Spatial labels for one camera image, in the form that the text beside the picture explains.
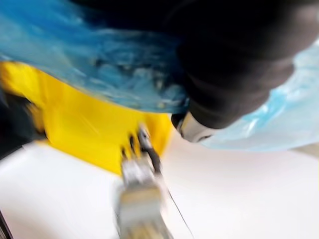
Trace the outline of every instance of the yellow bin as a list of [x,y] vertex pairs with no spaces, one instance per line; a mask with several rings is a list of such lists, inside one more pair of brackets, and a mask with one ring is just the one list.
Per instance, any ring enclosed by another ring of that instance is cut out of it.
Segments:
[[138,124],[147,125],[154,148],[162,154],[170,137],[167,114],[144,113],[90,97],[33,67],[0,64],[2,87],[24,96],[37,128],[45,129],[49,143],[66,153],[120,174],[121,146]]

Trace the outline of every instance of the blue plastic bag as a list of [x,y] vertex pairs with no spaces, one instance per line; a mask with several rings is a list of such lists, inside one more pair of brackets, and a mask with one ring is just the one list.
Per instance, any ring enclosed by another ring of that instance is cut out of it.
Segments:
[[[0,59],[33,65],[100,99],[134,109],[182,113],[188,98],[175,49],[181,39],[88,24],[67,0],[1,0]],[[296,58],[296,72],[252,114],[203,145],[278,150],[319,140],[319,47]]]

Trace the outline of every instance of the white table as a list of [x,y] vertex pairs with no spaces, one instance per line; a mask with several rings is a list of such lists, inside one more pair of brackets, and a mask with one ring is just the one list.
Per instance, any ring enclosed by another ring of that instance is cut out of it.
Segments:
[[[163,160],[196,239],[319,238],[317,159],[213,151],[176,136]],[[30,144],[0,162],[0,209],[15,239],[115,239],[119,184],[111,173]]]

